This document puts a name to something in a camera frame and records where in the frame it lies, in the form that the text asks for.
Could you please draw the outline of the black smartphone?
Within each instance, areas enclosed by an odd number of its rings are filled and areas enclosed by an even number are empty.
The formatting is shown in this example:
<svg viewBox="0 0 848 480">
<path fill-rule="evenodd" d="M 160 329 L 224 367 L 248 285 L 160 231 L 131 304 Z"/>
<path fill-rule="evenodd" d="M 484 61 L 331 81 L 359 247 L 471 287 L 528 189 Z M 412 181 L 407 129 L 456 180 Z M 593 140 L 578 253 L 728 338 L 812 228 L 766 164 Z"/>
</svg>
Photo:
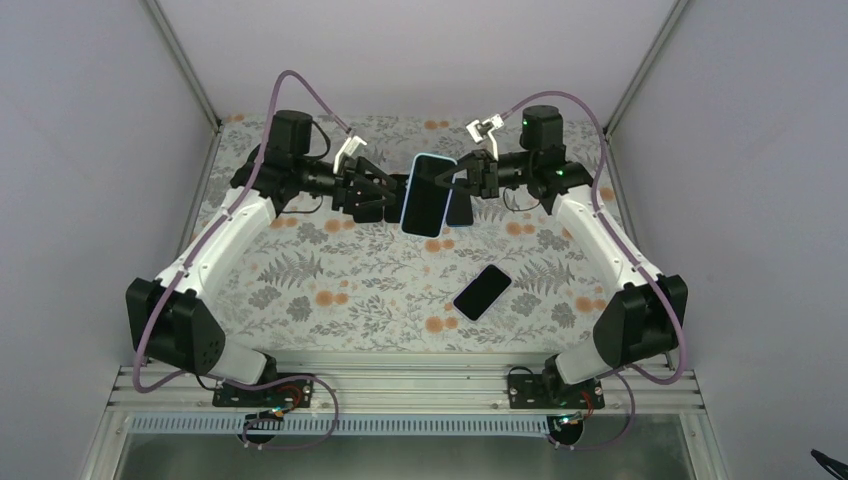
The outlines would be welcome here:
<svg viewBox="0 0 848 480">
<path fill-rule="evenodd" d="M 445 217 L 449 227 L 468 227 L 474 223 L 471 196 L 467 192 L 452 190 Z"/>
</svg>

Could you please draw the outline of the black phone case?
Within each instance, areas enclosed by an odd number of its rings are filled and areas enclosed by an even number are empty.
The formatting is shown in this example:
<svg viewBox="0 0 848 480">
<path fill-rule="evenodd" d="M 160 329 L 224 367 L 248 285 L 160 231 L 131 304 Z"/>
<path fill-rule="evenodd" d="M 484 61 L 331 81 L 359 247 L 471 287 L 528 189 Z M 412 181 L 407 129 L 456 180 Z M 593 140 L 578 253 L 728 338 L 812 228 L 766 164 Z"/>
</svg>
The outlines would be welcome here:
<svg viewBox="0 0 848 480">
<path fill-rule="evenodd" d="M 359 209 L 353 214 L 353 221 L 356 224 L 369 224 L 382 222 L 384 218 L 384 209 L 382 207 Z"/>
<path fill-rule="evenodd" d="M 391 174 L 391 177 L 396 182 L 393 190 L 394 199 L 384 207 L 383 219 L 388 224 L 399 224 L 404 207 L 408 176 Z"/>
</svg>

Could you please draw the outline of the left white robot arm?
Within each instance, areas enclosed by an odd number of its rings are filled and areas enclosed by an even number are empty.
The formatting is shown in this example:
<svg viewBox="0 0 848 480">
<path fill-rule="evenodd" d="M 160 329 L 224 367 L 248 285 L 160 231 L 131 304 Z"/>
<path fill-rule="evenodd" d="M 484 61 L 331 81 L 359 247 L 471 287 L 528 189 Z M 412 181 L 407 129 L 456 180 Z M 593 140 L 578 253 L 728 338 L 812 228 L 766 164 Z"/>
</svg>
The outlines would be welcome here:
<svg viewBox="0 0 848 480">
<path fill-rule="evenodd" d="M 348 136 L 331 162 L 310 152 L 315 119 L 304 112 L 276 110 L 261 143 L 233 176 L 223 204 L 186 250 L 154 279 L 135 279 L 126 304 L 135 348 L 133 386 L 145 360 L 238 386 L 255 405 L 278 391 L 273 358 L 227 337 L 212 311 L 228 273 L 253 240 L 305 193 L 328 199 L 346 215 L 371 213 L 397 202 L 398 185 L 368 159 L 356 155 L 364 140 Z"/>
</svg>

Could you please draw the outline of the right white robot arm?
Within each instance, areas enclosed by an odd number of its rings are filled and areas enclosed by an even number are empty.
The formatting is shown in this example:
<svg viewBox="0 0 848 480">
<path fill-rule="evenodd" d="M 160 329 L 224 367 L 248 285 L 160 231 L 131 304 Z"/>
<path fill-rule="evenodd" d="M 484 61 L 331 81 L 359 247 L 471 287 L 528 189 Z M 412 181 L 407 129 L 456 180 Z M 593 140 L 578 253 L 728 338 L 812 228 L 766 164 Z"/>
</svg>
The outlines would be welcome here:
<svg viewBox="0 0 848 480">
<path fill-rule="evenodd" d="M 682 320 L 688 287 L 653 265 L 614 222 L 599 187 L 580 163 L 566 158 L 564 120 L 554 106 L 521 114 L 518 152 L 477 149 L 435 177 L 436 185 L 480 198 L 527 188 L 544 211 L 571 234 L 611 294 L 588 339 L 550 357 L 541 391 L 555 407 L 580 393 L 580 383 L 601 378 L 672 350 L 683 352 Z"/>
</svg>

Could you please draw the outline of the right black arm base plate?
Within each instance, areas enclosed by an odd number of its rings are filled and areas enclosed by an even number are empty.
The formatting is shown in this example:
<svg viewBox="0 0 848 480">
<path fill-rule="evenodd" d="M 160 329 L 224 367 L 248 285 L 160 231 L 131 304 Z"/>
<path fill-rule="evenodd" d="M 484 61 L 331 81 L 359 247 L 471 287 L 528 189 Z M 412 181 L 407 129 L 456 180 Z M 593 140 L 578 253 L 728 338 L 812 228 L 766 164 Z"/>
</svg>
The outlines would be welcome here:
<svg viewBox="0 0 848 480">
<path fill-rule="evenodd" d="M 605 399 L 601 382 L 590 378 L 568 384 L 554 367 L 534 372 L 515 366 L 506 374 L 507 395 L 511 409 L 602 409 Z"/>
</svg>

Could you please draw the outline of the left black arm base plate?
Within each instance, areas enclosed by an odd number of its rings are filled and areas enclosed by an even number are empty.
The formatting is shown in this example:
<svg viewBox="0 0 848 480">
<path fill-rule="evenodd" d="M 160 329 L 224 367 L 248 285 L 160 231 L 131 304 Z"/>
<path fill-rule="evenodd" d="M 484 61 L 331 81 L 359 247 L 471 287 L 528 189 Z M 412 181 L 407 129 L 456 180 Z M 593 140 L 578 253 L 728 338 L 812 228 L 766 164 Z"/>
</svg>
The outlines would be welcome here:
<svg viewBox="0 0 848 480">
<path fill-rule="evenodd" d="M 304 374 L 279 373 L 279 378 L 296 379 L 262 390 L 247 390 L 229 383 L 216 388 L 212 405 L 218 408 L 253 408 L 259 410 L 309 408 L 314 379 Z"/>
</svg>

